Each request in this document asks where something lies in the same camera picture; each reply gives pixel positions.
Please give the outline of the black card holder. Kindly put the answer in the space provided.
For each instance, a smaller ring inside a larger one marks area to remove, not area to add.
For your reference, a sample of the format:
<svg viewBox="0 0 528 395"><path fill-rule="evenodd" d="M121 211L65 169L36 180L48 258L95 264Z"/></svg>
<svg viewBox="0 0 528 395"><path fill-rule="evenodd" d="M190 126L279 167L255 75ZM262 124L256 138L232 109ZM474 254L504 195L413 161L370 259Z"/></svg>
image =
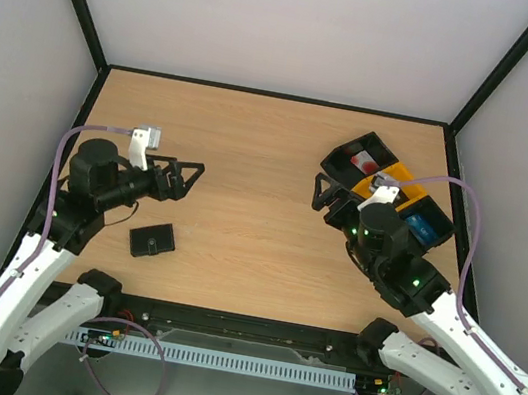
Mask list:
<svg viewBox="0 0 528 395"><path fill-rule="evenodd" d="M133 228L129 232L129 247L132 257L154 256L175 250L173 225L157 224Z"/></svg>

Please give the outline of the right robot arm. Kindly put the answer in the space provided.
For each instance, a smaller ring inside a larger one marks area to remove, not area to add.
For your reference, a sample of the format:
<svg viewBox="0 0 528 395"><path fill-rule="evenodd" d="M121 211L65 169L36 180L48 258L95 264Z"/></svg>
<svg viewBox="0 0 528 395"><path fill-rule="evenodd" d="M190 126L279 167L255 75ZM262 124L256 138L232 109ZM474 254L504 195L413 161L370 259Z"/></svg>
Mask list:
<svg viewBox="0 0 528 395"><path fill-rule="evenodd" d="M413 249L406 221L393 206L398 188L381 186L368 199L325 173L315 177L312 208L346 238L352 263L385 303L417 324L448 354L423 349L396 325L375 319L360 332L356 357L382 364L435 395L528 395L528 374L474 322L449 281Z"/></svg>

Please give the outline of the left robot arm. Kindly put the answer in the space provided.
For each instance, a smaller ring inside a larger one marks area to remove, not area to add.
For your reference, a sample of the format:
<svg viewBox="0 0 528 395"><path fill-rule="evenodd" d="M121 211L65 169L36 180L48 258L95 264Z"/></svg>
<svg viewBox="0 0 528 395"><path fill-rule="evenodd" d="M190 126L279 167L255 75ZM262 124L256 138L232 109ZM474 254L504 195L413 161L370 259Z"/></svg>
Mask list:
<svg viewBox="0 0 528 395"><path fill-rule="evenodd" d="M79 145L68 171L68 181L39 206L0 275L0 395L14 395L31 365L69 331L117 306L122 284L93 269L38 314L31 312L103 229L105 213L144 197L180 200L205 167L159 155L123 158L116 144L96 138Z"/></svg>

